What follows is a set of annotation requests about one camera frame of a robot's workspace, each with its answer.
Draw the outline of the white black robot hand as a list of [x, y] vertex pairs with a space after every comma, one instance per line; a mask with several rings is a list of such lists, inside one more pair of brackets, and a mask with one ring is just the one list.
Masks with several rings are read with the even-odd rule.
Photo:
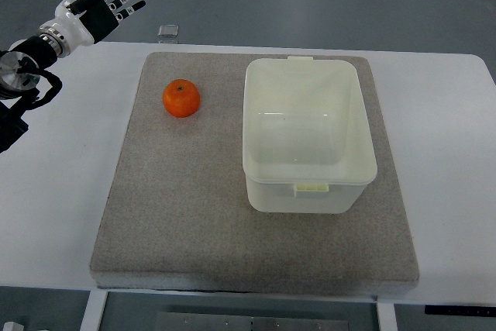
[[57, 57], [66, 57], [78, 47], [99, 43], [145, 5], [144, 0], [63, 0], [38, 36]]

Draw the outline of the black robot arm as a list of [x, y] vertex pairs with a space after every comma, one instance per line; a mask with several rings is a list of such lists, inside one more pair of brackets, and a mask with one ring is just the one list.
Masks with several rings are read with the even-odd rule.
[[61, 91], [61, 79], [47, 68], [62, 52], [59, 42], [47, 34], [32, 36], [1, 52], [1, 100], [15, 100], [10, 107], [1, 104], [1, 152], [29, 129], [22, 116], [51, 102]]

